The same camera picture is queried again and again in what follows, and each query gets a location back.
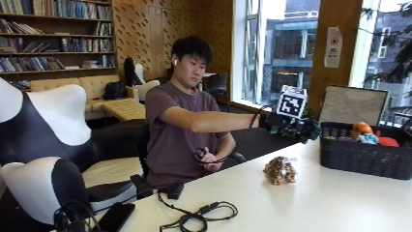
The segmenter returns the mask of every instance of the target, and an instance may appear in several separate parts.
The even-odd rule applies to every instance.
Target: paper
[[[326,46],[324,53],[324,66],[326,68],[338,68],[342,41],[342,34],[338,28],[329,27],[326,29]]]

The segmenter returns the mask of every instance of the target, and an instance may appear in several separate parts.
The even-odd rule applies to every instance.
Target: cable connector
[[[209,205],[202,206],[202,208],[198,210],[200,214],[204,215],[208,212],[210,212],[213,209],[216,209],[218,206],[218,202],[213,202]]]

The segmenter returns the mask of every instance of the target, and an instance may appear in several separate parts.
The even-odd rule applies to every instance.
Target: wicker basket
[[[393,138],[398,147],[338,141],[325,136],[352,136],[352,124],[322,122],[320,164],[324,167],[368,175],[410,180],[412,135],[393,127],[370,127],[381,136]]]

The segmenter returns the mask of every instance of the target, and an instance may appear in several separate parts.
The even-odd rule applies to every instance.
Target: white table
[[[297,158],[292,163],[297,171],[294,184],[273,186],[265,178],[264,165],[277,156]],[[289,146],[188,183],[180,199],[166,199],[168,203],[192,212],[214,201],[233,203],[240,213],[229,220],[209,222],[208,231],[412,230],[410,181],[320,166],[318,141]],[[134,205],[122,232],[158,231],[160,225],[174,222],[181,216],[158,202],[157,195],[136,201]]]

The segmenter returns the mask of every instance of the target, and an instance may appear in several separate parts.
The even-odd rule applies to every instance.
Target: brown t-shirt
[[[204,168],[194,161],[193,154],[201,147],[208,147],[213,153],[217,139],[228,132],[193,133],[158,119],[158,115],[172,106],[180,106],[193,112],[218,111],[216,101],[206,92],[196,89],[194,95],[188,95],[168,82],[148,91],[144,105],[150,125],[146,158],[150,170],[146,183],[157,189],[202,176]]]

